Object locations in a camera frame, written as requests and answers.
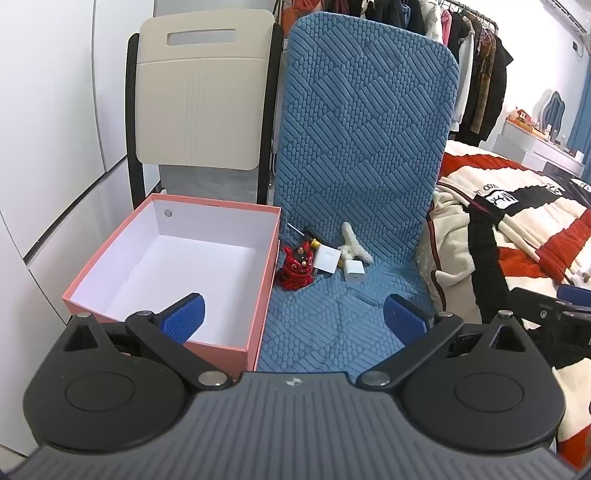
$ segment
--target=blue chair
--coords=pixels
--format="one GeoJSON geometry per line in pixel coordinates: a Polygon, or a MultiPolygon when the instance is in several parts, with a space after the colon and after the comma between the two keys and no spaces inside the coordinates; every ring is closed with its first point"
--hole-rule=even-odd
{"type": "Polygon", "coordinates": [[[275,184],[280,240],[301,240],[289,222],[342,245],[348,221],[375,262],[363,283],[345,282],[339,269],[295,292],[275,286],[258,369],[356,377],[402,347],[384,323],[390,294],[433,311],[415,249],[458,66],[444,45],[421,35],[328,13],[293,26],[287,57],[275,184]]]}

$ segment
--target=white card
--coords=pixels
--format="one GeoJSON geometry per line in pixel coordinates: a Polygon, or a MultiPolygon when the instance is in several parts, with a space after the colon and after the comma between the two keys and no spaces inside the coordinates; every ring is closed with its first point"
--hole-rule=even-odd
{"type": "Polygon", "coordinates": [[[314,255],[314,261],[312,266],[318,270],[323,270],[328,273],[335,273],[336,267],[339,264],[340,250],[336,248],[327,247],[326,245],[320,245],[316,254],[314,255]]]}

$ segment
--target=desk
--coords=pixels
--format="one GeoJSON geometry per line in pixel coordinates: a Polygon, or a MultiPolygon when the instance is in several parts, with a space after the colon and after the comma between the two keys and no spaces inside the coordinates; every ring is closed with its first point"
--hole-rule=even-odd
{"type": "Polygon", "coordinates": [[[522,164],[532,170],[552,172],[560,169],[580,177],[584,165],[556,145],[544,141],[512,122],[505,121],[503,130],[497,135],[492,151],[522,164]]]}

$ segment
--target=pink shirt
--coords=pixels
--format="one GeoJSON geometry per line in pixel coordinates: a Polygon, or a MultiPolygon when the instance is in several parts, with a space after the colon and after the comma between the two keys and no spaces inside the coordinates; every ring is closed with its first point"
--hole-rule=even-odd
{"type": "Polygon", "coordinates": [[[447,41],[449,40],[449,31],[452,28],[452,14],[449,10],[444,10],[441,12],[441,27],[443,29],[443,43],[447,45],[447,41]]]}

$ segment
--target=red figurine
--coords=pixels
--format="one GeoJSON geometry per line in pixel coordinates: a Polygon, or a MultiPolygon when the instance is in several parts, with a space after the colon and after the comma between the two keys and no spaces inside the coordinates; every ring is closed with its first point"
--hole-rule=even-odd
{"type": "Polygon", "coordinates": [[[312,277],[312,260],[314,254],[309,242],[304,242],[300,247],[293,250],[290,247],[283,247],[286,254],[283,267],[277,271],[277,281],[286,290],[299,290],[310,285],[312,277]]]}

